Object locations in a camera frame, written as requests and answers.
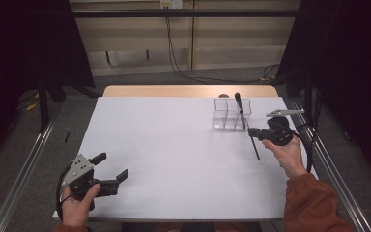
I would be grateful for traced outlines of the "wooden table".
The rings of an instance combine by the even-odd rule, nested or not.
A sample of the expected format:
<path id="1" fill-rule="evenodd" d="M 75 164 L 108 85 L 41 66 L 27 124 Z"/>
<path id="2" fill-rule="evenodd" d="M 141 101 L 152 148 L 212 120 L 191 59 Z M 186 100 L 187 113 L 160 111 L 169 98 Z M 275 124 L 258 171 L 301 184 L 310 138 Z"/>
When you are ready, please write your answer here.
<path id="1" fill-rule="evenodd" d="M 242 97 L 277 97 L 270 85 L 110 85 L 105 97 L 198 97 L 216 98 L 221 94 L 231 97 L 239 92 Z"/>

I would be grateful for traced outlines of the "person's left hand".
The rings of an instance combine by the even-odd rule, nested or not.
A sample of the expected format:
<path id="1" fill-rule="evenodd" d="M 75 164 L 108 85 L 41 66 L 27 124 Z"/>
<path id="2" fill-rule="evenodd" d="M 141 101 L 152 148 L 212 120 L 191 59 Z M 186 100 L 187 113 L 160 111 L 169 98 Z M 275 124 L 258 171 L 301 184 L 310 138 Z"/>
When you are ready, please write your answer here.
<path id="1" fill-rule="evenodd" d="M 82 200 L 71 196 L 72 191 L 69 186 L 64 187 L 62 200 L 63 224 L 71 227 L 82 227 L 86 225 L 91 202 L 100 191 L 100 184 L 94 184 L 83 197 Z"/>

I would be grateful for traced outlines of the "black metal stand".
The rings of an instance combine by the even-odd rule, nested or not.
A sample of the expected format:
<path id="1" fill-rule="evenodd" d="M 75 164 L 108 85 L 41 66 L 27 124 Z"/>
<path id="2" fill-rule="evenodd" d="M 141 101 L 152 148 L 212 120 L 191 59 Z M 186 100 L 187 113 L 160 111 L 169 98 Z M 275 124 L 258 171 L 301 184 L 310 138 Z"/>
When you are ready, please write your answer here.
<path id="1" fill-rule="evenodd" d="M 46 94 L 46 88 L 44 86 L 43 77 L 41 77 L 39 79 L 38 91 L 39 91 L 39 104 L 40 104 L 40 112 L 41 112 L 40 132 L 43 132 L 45 130 L 45 128 L 47 127 L 48 122 L 49 122 L 47 94 Z"/>
<path id="2" fill-rule="evenodd" d="M 304 110 L 306 122 L 312 126 L 312 71 L 309 67 L 305 73 Z"/>

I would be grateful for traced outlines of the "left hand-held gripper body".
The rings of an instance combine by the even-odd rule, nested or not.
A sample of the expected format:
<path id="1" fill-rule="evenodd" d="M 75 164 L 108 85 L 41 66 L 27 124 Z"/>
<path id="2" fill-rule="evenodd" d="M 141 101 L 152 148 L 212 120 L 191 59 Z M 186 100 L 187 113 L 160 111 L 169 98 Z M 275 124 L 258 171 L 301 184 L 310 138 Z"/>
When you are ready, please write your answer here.
<path id="1" fill-rule="evenodd" d="M 83 155 L 78 154 L 71 162 L 71 165 L 62 178 L 61 186 L 69 186 L 72 195 L 78 200 L 82 200 L 88 190 L 94 184 L 100 184 L 100 191 L 97 197 L 116 195 L 120 183 L 116 180 L 98 180 L 94 177 L 94 165 L 89 162 Z"/>

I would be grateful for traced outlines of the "white table cover board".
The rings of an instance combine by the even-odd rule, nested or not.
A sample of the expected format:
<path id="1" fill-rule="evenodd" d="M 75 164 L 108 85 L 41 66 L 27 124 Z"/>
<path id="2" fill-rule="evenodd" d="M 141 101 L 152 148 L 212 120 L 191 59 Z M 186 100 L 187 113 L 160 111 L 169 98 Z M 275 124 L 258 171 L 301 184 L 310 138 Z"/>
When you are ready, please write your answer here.
<path id="1" fill-rule="evenodd" d="M 96 199 L 91 219 L 260 220 L 284 215 L 287 177 L 244 130 L 213 128 L 213 98 L 102 97 L 79 152 L 106 153 L 98 179 L 128 169 L 117 195 Z"/>

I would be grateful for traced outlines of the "clear acrylic organizer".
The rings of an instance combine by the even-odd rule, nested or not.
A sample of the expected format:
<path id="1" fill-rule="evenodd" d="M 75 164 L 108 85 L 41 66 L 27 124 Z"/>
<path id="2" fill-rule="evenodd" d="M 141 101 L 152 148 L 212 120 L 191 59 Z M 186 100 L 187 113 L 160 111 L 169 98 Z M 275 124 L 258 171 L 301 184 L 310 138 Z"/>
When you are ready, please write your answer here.
<path id="1" fill-rule="evenodd" d="M 251 100 L 242 99 L 243 116 L 248 128 L 248 120 L 252 114 Z M 237 102 L 232 98 L 217 98 L 214 100 L 212 117 L 213 128 L 217 130 L 242 130 L 242 121 Z"/>

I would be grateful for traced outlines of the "person's right hand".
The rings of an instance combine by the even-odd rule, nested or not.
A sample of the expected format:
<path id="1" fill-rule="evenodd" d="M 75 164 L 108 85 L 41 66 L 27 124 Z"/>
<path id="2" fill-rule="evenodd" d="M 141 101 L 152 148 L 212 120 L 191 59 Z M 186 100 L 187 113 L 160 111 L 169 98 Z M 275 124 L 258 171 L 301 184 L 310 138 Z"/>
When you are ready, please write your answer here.
<path id="1" fill-rule="evenodd" d="M 302 162 L 300 141 L 297 137 L 293 137 L 285 146 L 277 146 L 267 139 L 264 139 L 262 143 L 268 150 L 273 152 L 289 179 L 307 173 Z"/>

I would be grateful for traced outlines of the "aluminium floor rail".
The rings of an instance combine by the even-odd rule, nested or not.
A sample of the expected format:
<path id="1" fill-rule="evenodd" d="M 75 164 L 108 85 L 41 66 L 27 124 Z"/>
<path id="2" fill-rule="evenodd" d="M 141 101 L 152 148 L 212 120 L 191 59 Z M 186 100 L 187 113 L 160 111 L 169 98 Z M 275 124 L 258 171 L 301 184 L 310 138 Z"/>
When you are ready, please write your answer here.
<path id="1" fill-rule="evenodd" d="M 22 166 L 22 169 L 17 175 L 14 184 L 7 194 L 5 200 L 0 206 L 0 232 L 5 232 L 9 221 L 14 214 L 14 210 L 21 198 L 21 194 L 24 192 L 26 184 L 30 179 L 31 173 L 36 166 L 36 163 L 43 151 L 46 141 L 51 135 L 52 129 L 59 117 L 62 107 L 63 105 L 56 106 L 54 108 L 53 115 L 51 116 L 43 130 L 38 134 L 37 139 Z"/>
<path id="2" fill-rule="evenodd" d="M 317 134 L 315 129 L 308 124 L 303 114 L 293 115 L 292 119 L 294 120 L 295 127 L 297 129 L 301 128 L 305 136 L 313 145 L 314 154 L 324 167 L 326 175 L 335 188 L 356 232 L 371 232 L 371 226 L 367 221 L 364 212 L 339 173 L 338 168 L 330 157 L 320 136 Z"/>

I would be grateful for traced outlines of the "white wall outlet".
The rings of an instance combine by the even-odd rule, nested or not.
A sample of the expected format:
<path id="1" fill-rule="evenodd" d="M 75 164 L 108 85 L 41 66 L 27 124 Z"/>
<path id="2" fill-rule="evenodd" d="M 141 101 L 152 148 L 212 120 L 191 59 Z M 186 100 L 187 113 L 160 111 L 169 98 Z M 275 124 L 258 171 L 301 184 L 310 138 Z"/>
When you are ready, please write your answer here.
<path id="1" fill-rule="evenodd" d="M 160 0 L 162 9 L 181 9 L 184 6 L 183 0 Z"/>

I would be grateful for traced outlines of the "black curtain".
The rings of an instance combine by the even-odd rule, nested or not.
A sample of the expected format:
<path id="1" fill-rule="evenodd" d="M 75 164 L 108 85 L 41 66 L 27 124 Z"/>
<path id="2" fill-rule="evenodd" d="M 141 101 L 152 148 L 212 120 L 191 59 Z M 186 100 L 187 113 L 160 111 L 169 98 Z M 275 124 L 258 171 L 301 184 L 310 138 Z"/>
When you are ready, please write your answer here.
<path id="1" fill-rule="evenodd" d="M 276 79 L 310 79 L 371 165 L 371 0 L 300 0 Z"/>
<path id="2" fill-rule="evenodd" d="M 94 85 L 70 1 L 0 0 L 0 143 L 20 96 L 44 83 L 57 98 L 62 79 Z"/>

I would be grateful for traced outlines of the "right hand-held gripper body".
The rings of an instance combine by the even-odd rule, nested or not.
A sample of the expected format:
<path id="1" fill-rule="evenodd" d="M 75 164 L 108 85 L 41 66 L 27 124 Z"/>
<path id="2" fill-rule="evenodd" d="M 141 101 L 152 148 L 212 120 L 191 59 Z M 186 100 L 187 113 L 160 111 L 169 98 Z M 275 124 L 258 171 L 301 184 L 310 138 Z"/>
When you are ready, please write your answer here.
<path id="1" fill-rule="evenodd" d="M 290 128 L 287 116 L 304 113 L 304 110 L 276 109 L 266 116 L 267 124 L 271 130 L 270 141 L 277 146 L 285 146 L 291 142 L 296 133 Z"/>

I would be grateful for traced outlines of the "black horizontal bar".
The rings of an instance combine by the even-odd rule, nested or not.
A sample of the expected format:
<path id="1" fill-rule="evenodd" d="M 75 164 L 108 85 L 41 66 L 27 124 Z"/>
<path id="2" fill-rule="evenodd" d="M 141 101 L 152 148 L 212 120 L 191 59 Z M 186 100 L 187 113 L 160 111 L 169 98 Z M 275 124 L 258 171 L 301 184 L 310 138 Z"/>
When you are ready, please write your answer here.
<path id="1" fill-rule="evenodd" d="M 296 17 L 297 10 L 78 10 L 79 18 L 95 17 Z"/>

